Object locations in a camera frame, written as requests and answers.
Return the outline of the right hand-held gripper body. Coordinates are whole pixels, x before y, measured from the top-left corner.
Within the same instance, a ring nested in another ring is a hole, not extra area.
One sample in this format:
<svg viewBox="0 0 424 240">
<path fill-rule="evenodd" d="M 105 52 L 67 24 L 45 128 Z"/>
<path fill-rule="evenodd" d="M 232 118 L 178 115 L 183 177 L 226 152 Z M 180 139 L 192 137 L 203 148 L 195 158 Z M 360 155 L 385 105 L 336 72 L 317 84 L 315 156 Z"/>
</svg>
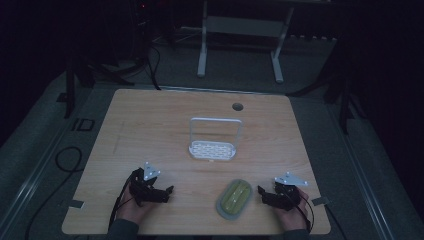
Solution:
<svg viewBox="0 0 424 240">
<path fill-rule="evenodd" d="M 299 186 L 307 185 L 306 180 L 286 172 L 274 178 L 274 192 L 266 192 L 263 196 L 269 198 L 269 206 L 289 211 L 300 203 Z"/>
</svg>

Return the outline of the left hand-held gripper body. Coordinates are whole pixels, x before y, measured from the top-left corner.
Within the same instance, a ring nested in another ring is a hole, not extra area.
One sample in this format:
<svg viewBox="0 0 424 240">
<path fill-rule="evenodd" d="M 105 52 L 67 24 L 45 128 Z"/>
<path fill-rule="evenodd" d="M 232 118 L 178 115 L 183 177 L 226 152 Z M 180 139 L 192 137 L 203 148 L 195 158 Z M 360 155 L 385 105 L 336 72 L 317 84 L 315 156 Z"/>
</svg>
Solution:
<svg viewBox="0 0 424 240">
<path fill-rule="evenodd" d="M 134 170 L 130 177 L 129 191 L 138 205 L 144 202 L 162 203 L 162 198 L 168 196 L 165 190 L 156 189 L 156 182 L 161 171 L 150 162 L 145 162 L 144 167 Z"/>
</svg>

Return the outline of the grey oval dish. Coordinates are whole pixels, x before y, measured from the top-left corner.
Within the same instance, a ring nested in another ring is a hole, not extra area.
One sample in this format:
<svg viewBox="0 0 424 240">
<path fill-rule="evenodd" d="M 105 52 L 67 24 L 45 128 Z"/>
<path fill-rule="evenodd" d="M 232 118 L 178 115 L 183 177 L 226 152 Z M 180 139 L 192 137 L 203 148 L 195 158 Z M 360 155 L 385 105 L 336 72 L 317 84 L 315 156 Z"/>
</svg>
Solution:
<svg viewBox="0 0 424 240">
<path fill-rule="evenodd" d="M 252 193 L 252 187 L 247 181 L 232 180 L 216 201 L 217 213 L 226 220 L 238 219 L 249 203 Z"/>
</svg>

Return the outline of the white drain rack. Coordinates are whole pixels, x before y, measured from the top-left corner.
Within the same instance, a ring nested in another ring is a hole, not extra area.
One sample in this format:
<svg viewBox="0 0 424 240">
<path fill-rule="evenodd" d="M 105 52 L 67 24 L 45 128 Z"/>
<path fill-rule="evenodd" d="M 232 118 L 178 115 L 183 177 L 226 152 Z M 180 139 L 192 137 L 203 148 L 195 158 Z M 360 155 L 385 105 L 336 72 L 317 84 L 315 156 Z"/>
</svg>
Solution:
<svg viewBox="0 0 424 240">
<path fill-rule="evenodd" d="M 230 161 L 236 153 L 243 122 L 235 118 L 193 117 L 188 150 L 194 159 Z"/>
</svg>

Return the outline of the person's right hand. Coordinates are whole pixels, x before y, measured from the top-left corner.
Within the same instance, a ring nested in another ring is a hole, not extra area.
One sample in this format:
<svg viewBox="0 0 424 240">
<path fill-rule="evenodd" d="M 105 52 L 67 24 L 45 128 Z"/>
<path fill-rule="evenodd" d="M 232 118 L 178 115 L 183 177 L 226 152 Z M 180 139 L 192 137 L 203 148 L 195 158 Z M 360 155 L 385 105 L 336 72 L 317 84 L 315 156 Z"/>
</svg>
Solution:
<svg viewBox="0 0 424 240">
<path fill-rule="evenodd" d="M 289 211 L 279 208 L 273 209 L 274 213 L 277 216 L 277 219 L 280 222 L 282 229 L 285 232 L 308 229 L 308 212 L 306 210 L 306 202 L 308 200 L 308 195 L 302 190 L 299 190 L 299 195 L 301 197 L 301 200 L 295 208 Z"/>
</svg>

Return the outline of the person's left hand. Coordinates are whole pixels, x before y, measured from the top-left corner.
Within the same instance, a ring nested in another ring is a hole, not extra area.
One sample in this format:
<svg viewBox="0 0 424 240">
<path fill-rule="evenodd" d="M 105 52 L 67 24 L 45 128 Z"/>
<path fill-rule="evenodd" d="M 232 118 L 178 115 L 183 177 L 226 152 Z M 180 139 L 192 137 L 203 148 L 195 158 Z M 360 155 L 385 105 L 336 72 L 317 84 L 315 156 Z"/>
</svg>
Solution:
<svg viewBox="0 0 424 240">
<path fill-rule="evenodd" d="M 129 190 L 126 189 L 118 205 L 116 218 L 140 225 L 155 206 L 156 204 L 151 202 L 138 205 L 129 193 Z"/>
</svg>

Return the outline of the black tripod stand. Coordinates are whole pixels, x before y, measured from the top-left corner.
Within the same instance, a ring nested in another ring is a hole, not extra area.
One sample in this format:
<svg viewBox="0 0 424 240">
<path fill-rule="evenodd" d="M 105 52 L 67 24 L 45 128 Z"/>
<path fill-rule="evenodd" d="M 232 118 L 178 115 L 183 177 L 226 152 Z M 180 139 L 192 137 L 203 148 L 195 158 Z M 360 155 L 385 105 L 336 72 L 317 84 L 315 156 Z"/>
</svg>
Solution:
<svg viewBox="0 0 424 240">
<path fill-rule="evenodd" d="M 310 85 L 287 93 L 287 96 L 299 97 L 306 95 L 324 85 L 328 88 L 323 95 L 326 104 L 341 101 L 339 110 L 339 126 L 344 134 L 348 133 L 347 119 L 349 117 L 349 102 L 351 100 L 354 80 L 360 70 L 361 55 L 347 41 L 338 40 L 316 80 Z"/>
<path fill-rule="evenodd" d="M 61 95 L 60 100 L 66 104 L 65 119 L 68 119 L 75 109 L 75 79 L 78 79 L 83 87 L 93 87 L 95 83 L 93 73 L 98 72 L 107 80 L 121 85 L 133 86 L 133 83 L 124 80 L 117 73 L 108 70 L 102 64 L 82 54 L 72 44 L 64 46 L 64 53 L 66 61 L 65 92 Z"/>
</svg>

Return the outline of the white metal table frame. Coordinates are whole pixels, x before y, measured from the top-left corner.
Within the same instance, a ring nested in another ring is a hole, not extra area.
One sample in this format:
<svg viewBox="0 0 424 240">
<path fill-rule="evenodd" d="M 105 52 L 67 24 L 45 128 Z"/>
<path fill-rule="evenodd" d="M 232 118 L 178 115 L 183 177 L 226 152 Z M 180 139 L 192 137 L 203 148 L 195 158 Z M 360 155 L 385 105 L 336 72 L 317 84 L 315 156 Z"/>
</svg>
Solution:
<svg viewBox="0 0 424 240">
<path fill-rule="evenodd" d="M 288 7 L 283 11 L 282 20 L 265 20 L 253 18 L 240 18 L 231 16 L 212 15 L 208 9 L 211 0 L 203 0 L 201 46 L 197 65 L 197 76 L 204 77 L 206 74 L 208 57 L 208 36 L 234 37 L 240 40 L 243 47 L 252 45 L 255 40 L 275 40 L 276 47 L 270 52 L 270 60 L 276 83 L 284 81 L 283 70 L 280 63 L 280 54 L 287 38 L 294 7 Z"/>
</svg>

